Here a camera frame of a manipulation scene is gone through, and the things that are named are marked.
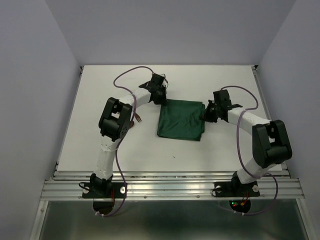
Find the dark green cloth napkin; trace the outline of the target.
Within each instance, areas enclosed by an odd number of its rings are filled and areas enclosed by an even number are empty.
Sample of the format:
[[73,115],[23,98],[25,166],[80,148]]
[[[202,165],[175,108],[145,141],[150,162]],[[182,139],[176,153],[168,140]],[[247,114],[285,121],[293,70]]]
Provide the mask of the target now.
[[160,108],[157,136],[199,142],[205,132],[204,111],[201,101],[169,99]]

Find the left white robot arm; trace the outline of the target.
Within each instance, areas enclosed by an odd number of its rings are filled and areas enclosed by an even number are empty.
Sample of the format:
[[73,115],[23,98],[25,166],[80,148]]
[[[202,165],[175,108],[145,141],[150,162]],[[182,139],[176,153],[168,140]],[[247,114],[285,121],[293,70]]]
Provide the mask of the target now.
[[167,103],[166,76],[154,73],[149,81],[141,84],[135,91],[121,98],[110,97],[98,122],[101,134],[101,147],[95,170],[91,179],[98,179],[94,191],[100,197],[111,193],[113,165],[119,143],[130,129],[132,117],[137,108],[153,102],[155,105]]

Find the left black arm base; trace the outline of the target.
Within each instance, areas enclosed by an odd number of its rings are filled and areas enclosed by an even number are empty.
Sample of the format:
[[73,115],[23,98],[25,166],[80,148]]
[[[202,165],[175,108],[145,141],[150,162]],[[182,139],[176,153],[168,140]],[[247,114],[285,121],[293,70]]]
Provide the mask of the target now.
[[114,182],[113,176],[108,179],[99,178],[92,173],[89,182],[80,182],[84,199],[125,199],[127,197],[127,183]]

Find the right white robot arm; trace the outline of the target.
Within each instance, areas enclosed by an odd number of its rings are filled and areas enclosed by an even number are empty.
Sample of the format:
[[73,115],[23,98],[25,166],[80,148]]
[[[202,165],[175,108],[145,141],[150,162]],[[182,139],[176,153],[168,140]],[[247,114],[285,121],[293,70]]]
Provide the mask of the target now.
[[[202,119],[208,123],[217,123],[219,119],[236,126],[236,148],[241,169],[235,172],[237,179],[230,182],[231,192],[242,195],[248,190],[248,184],[268,173],[276,165],[289,160],[293,151],[285,123],[259,117],[251,110],[259,106],[258,99],[246,90],[255,100],[255,107],[244,108],[233,104],[226,87],[213,92],[214,100],[209,100]],[[252,159],[243,162],[240,150],[240,130],[252,137]]]

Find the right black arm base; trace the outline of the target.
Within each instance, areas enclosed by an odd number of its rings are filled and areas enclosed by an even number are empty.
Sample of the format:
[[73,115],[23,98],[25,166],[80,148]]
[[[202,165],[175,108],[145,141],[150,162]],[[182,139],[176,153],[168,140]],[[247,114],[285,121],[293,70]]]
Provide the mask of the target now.
[[211,195],[216,198],[259,197],[260,189],[257,181],[242,184],[235,175],[231,180],[216,181]]

